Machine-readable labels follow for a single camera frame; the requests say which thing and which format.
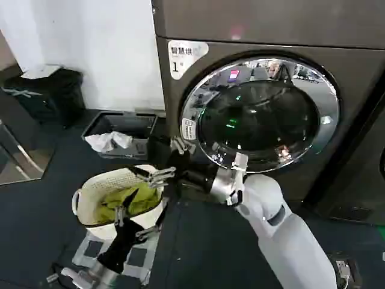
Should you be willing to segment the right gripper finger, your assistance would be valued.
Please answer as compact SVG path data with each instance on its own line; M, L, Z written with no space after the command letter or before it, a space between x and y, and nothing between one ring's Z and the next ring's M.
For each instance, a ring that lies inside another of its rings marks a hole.
M131 167L130 171L134 173L137 178L145 182L150 188L158 188L168 185L167 180L175 177L176 168L169 167L150 173L139 167Z
M193 154L193 144L189 143L188 141L185 141L182 137L167 137L164 135L158 137L153 135L150 139L158 145L168 147L170 152L176 151L179 155Z

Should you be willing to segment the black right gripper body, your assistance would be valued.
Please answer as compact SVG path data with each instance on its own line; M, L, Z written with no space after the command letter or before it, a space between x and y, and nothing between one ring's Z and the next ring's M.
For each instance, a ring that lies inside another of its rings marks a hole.
M215 165L196 163L190 156L188 151L183 154L178 150L171 152L167 167L174 167L176 170L174 176L168 178L168 183L176 185L179 191L183 185L192 189L194 192L189 194L189 198L213 198L211 189L215 178Z

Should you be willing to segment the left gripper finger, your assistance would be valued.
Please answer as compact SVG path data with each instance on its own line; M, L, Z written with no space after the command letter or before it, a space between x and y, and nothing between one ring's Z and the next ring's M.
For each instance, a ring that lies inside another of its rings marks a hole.
M138 193L138 189L134 190L129 196L126 196L124 200L121 201L120 205L117 205L114 208L114 226L123 227L124 219L129 217L129 206L135 199Z
M147 218L150 217L154 223L152 226L148 226L147 224L143 225L143 230L137 232L135 234L135 238L138 241L146 241L157 234L160 233L162 229L162 224L165 219L165 215L167 210L169 209L169 198L163 198L161 203L159 203L154 209L149 212L143 214Z

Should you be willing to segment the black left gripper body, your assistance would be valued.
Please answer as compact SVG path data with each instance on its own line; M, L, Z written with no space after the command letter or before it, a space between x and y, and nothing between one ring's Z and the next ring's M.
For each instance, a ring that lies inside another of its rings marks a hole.
M100 254L97 260L109 270L121 274L127 255L136 241L138 224L129 218L123 219L123 225L115 226L116 237L109 248Z

